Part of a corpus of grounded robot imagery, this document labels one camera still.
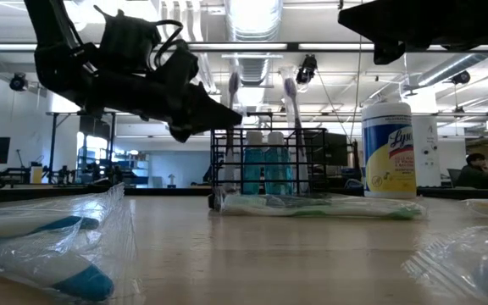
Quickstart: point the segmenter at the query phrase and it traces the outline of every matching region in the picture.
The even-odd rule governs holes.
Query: wooden table
[[[439,234],[488,225],[454,201],[424,199],[428,220],[221,217],[206,197],[126,197],[146,304],[477,304],[401,270]],[[0,303],[51,304],[0,279]]]

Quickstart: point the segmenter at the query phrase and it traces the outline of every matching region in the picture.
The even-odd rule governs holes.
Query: computer monitor
[[[306,145],[322,147],[307,147],[306,154],[308,162],[326,162],[327,165],[347,166],[347,136],[325,132],[325,141],[321,132],[304,132],[304,143]]]

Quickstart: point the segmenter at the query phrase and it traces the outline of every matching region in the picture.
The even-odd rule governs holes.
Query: blue wall
[[[170,174],[179,188],[202,183],[209,166],[210,152],[150,152],[150,176],[162,177],[163,188],[170,184]]]

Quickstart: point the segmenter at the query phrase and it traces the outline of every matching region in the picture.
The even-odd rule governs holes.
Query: black wire rack
[[[284,145],[269,145],[264,143],[263,145],[248,145],[246,143],[246,133],[248,131],[261,131],[263,137],[273,131],[285,132],[288,136],[285,136]],[[301,195],[304,193],[301,187],[301,183],[308,183],[308,191],[313,192],[327,187],[327,163],[326,149],[325,149],[325,134],[327,130],[324,128],[234,128],[232,130],[212,130],[210,137],[210,152],[211,152],[211,175],[212,175],[212,188],[213,194],[216,193],[216,188],[221,187],[224,183],[232,183],[236,186],[236,191],[244,189],[246,183],[260,183],[260,194],[264,193],[265,183],[269,182],[291,182],[293,183],[294,195]],[[233,155],[235,162],[226,163],[225,153],[227,152],[227,138],[232,135],[233,137]],[[301,137],[303,141],[298,141],[297,138]],[[291,153],[290,162],[260,162],[260,163],[246,163],[244,164],[244,152],[246,148],[260,147],[285,147]],[[297,153],[304,151],[306,159],[303,160],[302,154]],[[317,152],[323,152],[321,160],[314,160],[314,155],[317,158]],[[219,170],[225,165],[234,165],[235,171],[240,170],[240,179],[235,180],[223,180],[219,177]],[[263,169],[267,165],[290,165],[293,171],[293,179],[291,180],[269,180],[264,177],[261,180],[245,180],[244,179],[244,165],[263,165]],[[303,170],[301,165],[306,165],[308,169],[308,178],[301,179],[300,171]]]

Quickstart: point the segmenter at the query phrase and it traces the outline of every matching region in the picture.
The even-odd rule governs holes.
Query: lysol wipes container
[[[363,109],[363,147],[366,197],[416,196],[412,110],[408,104],[376,103]]]

